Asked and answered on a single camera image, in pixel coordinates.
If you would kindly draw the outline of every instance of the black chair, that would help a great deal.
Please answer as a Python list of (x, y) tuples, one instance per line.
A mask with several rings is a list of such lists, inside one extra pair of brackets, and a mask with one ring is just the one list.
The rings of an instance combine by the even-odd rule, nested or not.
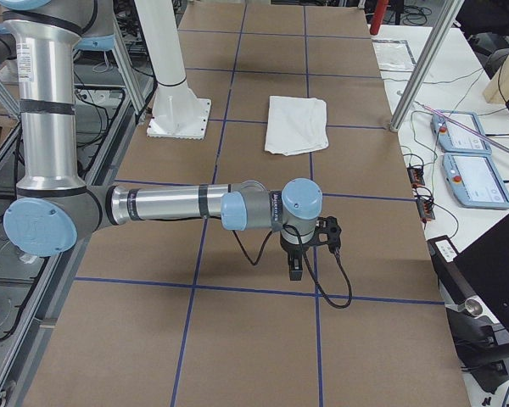
[(466, 37), (485, 32), (509, 36), (509, 0), (466, 0), (456, 20)]

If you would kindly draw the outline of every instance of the red object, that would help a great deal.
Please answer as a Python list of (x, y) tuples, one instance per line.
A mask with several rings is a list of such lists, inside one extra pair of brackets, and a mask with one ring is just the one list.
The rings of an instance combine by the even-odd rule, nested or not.
[(379, 28), (383, 23), (384, 14), (389, 6), (389, 0), (378, 0), (377, 7), (375, 8), (375, 14), (372, 18), (372, 26), (370, 28), (370, 34), (376, 36), (379, 33)]

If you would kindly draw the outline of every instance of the black monitor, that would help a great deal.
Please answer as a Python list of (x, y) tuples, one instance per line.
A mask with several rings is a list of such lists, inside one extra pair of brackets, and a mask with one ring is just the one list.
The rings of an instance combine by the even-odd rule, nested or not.
[(509, 215), (454, 261), (473, 290), (509, 331)]

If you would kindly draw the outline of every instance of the white table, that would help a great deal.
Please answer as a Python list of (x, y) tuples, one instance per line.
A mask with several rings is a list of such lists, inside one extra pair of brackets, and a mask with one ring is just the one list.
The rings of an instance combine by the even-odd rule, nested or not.
[[(373, 38), (407, 40), (413, 57), (418, 60), (430, 30), (427, 27), (383, 25), (379, 34)], [(472, 74), (475, 70), (479, 71), (467, 78), (449, 84), (424, 84), (417, 95), (417, 101), (434, 109), (473, 111), (477, 114), (487, 114), (505, 108), (504, 105), (488, 104), (484, 101), (482, 93), (489, 83), (489, 77), (483, 70), (480, 70), (481, 68), (481, 64), (462, 33), (458, 29), (450, 30), (425, 82), (452, 81), (455, 78)], [(396, 80), (408, 79), (410, 76), (409, 73), (388, 71), (382, 71), (381, 75), (384, 79), (393, 78)], [(393, 112), (400, 100), (400, 93), (406, 87), (406, 83), (405, 81), (385, 81), (387, 97)], [(418, 105), (414, 109), (422, 110)], [(509, 112), (506, 109), (494, 114), (481, 115), (480, 120), (487, 133), (509, 133)], [(509, 213), (509, 210), (465, 209), (459, 205), (445, 180), (441, 164), (443, 152), (436, 146), (435, 137), (430, 129), (430, 122), (431, 116), (428, 114), (417, 113), (413, 116), (412, 126), (414, 126), (417, 133), (417, 140), (431, 148), (435, 147), (439, 156), (435, 165), (426, 167), (424, 178), (428, 188), (433, 191), (435, 203), (445, 207), (458, 218), (460, 228), (452, 241), (458, 250), (463, 250)], [(421, 156), (426, 163), (433, 160), (433, 154), (413, 139), (411, 113), (408, 114), (407, 121), (400, 128), (399, 137), (400, 144), (406, 146), (404, 153), (409, 153), (408, 148), (410, 148), (413, 153)], [(497, 137), (495, 140), (509, 147), (509, 139)], [(497, 148), (492, 149), (492, 157), (501, 177), (504, 180), (509, 179), (509, 154), (503, 153)], [(413, 163), (417, 164), (418, 161), (413, 159)], [(452, 235), (456, 229), (456, 223), (452, 217), (439, 208), (435, 208), (434, 213), (436, 220), (428, 222), (425, 230), (426, 238), (429, 239), (444, 234)], [(484, 397), (488, 396), (492, 396), (491, 405), (501, 405), (507, 383), (504, 383), (494, 396), (484, 393), (471, 375), (464, 375), (464, 381), (467, 384), (472, 406), (480, 405)]]

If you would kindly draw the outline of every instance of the white cloth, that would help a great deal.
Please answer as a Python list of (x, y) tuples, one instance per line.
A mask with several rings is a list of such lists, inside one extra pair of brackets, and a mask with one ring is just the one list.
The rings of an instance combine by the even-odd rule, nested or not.
[(296, 155), (326, 147), (326, 102), (316, 98), (270, 96), (266, 151)]

